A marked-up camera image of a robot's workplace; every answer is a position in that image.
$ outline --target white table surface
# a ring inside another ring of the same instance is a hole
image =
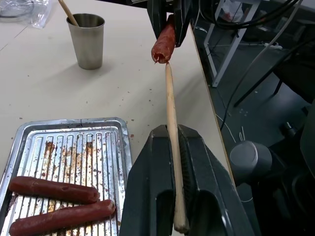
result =
[[[154,64],[155,36],[146,9],[67,0],[72,13],[105,19],[103,67],[78,67],[66,15],[53,5],[44,29],[0,23],[0,172],[25,122],[120,117],[133,162],[150,131],[166,124],[165,65]],[[227,168],[225,149],[190,29],[171,60],[178,124],[199,132]]]

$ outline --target wooden stick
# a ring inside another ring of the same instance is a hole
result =
[[[63,7],[64,12],[67,14],[69,20],[71,21],[71,23],[77,27],[79,27],[77,21],[75,20],[75,18],[73,17],[73,15],[71,14],[71,11],[69,10],[69,8],[67,7],[67,5],[65,4],[65,2],[63,0],[58,0],[60,5]]]
[[[175,100],[173,91],[173,77],[170,64],[167,62],[165,67],[166,79],[166,97],[167,97],[167,130],[171,140],[174,175],[175,175],[175,212],[174,212],[174,229],[180,233],[186,233],[189,230],[189,223],[186,218],[185,198],[183,189],[183,173],[181,154],[179,150],[178,130],[175,110]]]

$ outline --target stainless steel cup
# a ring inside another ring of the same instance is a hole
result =
[[[74,14],[79,27],[69,18],[71,38],[79,67],[86,70],[100,68],[103,63],[103,38],[105,20],[93,14]]]

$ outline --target sausage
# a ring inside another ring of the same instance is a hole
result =
[[[104,220],[115,211],[115,204],[105,200],[90,205],[66,207],[50,213],[17,219],[10,227],[11,236],[32,236],[90,221]]]
[[[174,15],[167,19],[166,26],[159,35],[155,45],[151,50],[151,56],[155,63],[167,63],[173,54],[175,48],[175,27]]]
[[[9,189],[19,194],[39,195],[82,204],[96,203],[99,200],[99,193],[93,187],[25,176],[13,178]]]

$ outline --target metal baking tray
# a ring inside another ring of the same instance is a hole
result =
[[[0,236],[18,218],[51,212],[73,203],[18,196],[7,188],[15,176],[94,186],[100,199],[116,203],[116,214],[101,222],[52,232],[52,236],[118,236],[131,156],[126,123],[119,118],[30,122],[16,134],[0,186]]]

